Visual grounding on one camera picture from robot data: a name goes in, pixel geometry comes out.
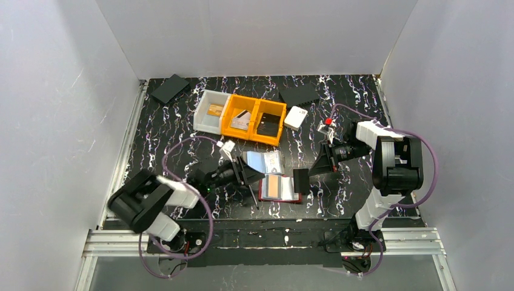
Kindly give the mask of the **dark card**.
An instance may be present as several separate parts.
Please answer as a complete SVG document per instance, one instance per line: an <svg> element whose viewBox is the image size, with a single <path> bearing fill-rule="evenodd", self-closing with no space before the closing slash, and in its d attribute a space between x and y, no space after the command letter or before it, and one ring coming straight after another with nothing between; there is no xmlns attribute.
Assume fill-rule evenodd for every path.
<svg viewBox="0 0 514 291"><path fill-rule="evenodd" d="M293 169L293 190L302 195L310 191L309 169Z"/></svg>

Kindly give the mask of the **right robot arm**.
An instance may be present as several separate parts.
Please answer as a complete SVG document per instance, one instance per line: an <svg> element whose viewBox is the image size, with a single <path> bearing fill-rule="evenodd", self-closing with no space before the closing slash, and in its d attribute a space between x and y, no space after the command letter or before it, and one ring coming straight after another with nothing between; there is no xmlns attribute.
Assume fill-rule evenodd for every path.
<svg viewBox="0 0 514 291"><path fill-rule="evenodd" d="M334 138L330 125L323 125L320 131L327 139L320 145L309 176L336 172L343 161L373 156L370 195L337 238L342 243L374 239L386 211L423 184L422 142L415 136L395 133L377 121L352 121L342 140Z"/></svg>

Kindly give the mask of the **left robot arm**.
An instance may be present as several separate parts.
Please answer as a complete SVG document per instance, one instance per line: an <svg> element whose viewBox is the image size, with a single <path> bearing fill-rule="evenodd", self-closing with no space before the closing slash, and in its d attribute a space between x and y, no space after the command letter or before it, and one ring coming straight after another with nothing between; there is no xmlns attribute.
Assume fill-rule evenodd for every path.
<svg viewBox="0 0 514 291"><path fill-rule="evenodd" d="M224 161L216 170L197 170L185 182L173 181L142 169L108 200L107 207L134 233L149 233L164 241L172 241L180 226L164 214L165 206L192 209L199 197L229 184L250 186L265 174L250 167L242 158Z"/></svg>

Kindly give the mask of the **red card holder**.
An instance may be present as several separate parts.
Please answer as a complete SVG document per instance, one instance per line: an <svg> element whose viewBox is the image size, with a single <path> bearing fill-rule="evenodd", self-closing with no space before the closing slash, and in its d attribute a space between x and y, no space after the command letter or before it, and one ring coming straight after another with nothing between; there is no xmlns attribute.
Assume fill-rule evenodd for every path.
<svg viewBox="0 0 514 291"><path fill-rule="evenodd" d="M258 199L260 201L272 201L272 202L288 202L299 204L301 202L301 195L295 193L293 190L293 178L289 176L282 176L280 181L280 193L278 199L268 199L266 198L266 190L267 190L267 177L269 175L265 175L265 178L262 179L259 183L259 195Z"/></svg>

